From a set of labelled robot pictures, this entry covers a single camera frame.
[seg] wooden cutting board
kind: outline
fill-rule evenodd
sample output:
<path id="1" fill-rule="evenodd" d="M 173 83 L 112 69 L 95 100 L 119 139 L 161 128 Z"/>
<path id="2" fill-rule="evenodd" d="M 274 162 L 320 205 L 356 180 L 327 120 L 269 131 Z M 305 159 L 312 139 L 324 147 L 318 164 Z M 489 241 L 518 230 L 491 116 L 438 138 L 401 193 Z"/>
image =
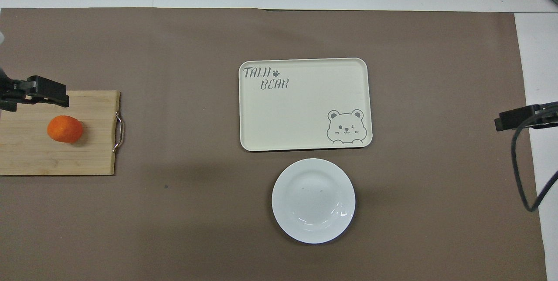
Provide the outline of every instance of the wooden cutting board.
<path id="1" fill-rule="evenodd" d="M 0 175 L 111 175 L 118 91 L 68 91 L 70 106 L 18 104 L 17 112 L 0 115 Z M 68 115 L 82 122 L 74 144 L 46 134 L 52 118 Z"/>

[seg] brown tablecloth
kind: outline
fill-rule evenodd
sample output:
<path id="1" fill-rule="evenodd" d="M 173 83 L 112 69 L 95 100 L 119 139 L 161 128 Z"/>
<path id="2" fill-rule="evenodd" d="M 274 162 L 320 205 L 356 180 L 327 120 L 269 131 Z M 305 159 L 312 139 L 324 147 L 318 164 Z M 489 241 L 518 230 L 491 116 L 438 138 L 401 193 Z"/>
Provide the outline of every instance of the brown tablecloth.
<path id="1" fill-rule="evenodd" d="M 0 30 L 8 76 L 119 90 L 127 123 L 114 176 L 0 178 L 2 280 L 546 279 L 512 132 L 493 122 L 525 104 L 512 14 L 2 9 Z M 338 57 L 368 64 L 370 146 L 241 147 L 243 62 Z M 322 245 L 288 237 L 271 210 L 277 176 L 311 157 L 357 197 Z"/>

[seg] plate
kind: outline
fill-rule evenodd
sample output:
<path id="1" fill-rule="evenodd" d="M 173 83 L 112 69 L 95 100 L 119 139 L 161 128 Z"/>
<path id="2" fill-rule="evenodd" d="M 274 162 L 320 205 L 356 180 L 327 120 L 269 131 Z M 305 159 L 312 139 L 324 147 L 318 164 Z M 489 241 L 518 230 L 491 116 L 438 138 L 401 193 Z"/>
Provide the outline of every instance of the plate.
<path id="1" fill-rule="evenodd" d="M 335 164 L 308 158 L 279 175 L 271 205 L 277 223 L 293 239 L 325 243 L 343 233 L 353 219 L 354 188 Z"/>
<path id="2" fill-rule="evenodd" d="M 238 88 L 240 141 L 251 152 L 372 140 L 368 68 L 359 58 L 248 61 Z"/>

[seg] bear face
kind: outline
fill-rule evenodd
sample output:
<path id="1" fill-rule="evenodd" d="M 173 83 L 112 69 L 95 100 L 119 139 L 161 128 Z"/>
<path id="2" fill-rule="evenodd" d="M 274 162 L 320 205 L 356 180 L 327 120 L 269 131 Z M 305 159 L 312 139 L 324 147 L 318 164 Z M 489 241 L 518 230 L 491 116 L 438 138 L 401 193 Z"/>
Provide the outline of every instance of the bear face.
<path id="1" fill-rule="evenodd" d="M 366 129 L 362 119 L 364 118 L 361 110 L 355 109 L 351 113 L 339 113 L 337 110 L 331 110 L 327 114 L 329 118 L 329 129 L 327 130 L 327 138 L 333 144 L 362 144 L 362 140 L 366 138 Z"/>

